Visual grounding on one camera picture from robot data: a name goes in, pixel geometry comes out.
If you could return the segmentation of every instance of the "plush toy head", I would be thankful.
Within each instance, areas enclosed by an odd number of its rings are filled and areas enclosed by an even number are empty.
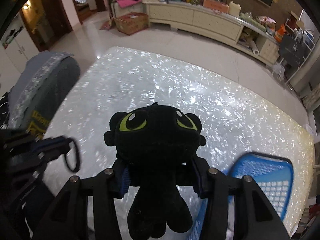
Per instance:
[[[199,145],[206,144],[201,129],[195,114],[154,103],[130,113],[115,113],[104,141],[108,146],[115,145],[117,157],[132,165],[176,166],[188,161]]]

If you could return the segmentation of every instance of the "toothless dragon plush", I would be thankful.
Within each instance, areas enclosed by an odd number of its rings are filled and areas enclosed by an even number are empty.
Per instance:
[[[140,187],[127,218],[132,239],[160,238],[165,223],[178,233],[191,228],[190,211],[176,185],[192,185],[183,163],[206,144],[201,129],[195,114],[157,103],[111,117],[104,141],[128,163],[130,185]]]

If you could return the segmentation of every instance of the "plush toy eye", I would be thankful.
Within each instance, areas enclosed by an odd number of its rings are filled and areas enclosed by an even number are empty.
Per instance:
[[[186,115],[184,115],[178,110],[177,110],[177,123],[182,128],[197,130],[197,127],[194,124],[194,122],[189,117],[187,117]]]
[[[136,131],[144,128],[147,125],[147,115],[144,110],[138,110],[126,115],[120,123],[119,130]]]

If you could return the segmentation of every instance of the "pink cloth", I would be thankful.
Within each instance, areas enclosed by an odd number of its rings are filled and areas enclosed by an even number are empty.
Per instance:
[[[135,1],[135,0],[117,0],[119,6],[121,8],[125,8],[125,7],[129,7],[132,6],[134,4],[140,3],[141,0]]]

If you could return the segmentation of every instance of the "black shopping bag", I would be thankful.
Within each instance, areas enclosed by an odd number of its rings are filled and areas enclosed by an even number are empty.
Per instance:
[[[280,43],[279,54],[292,67],[299,67],[304,61],[304,49],[301,42],[294,40],[294,38],[286,34]]]

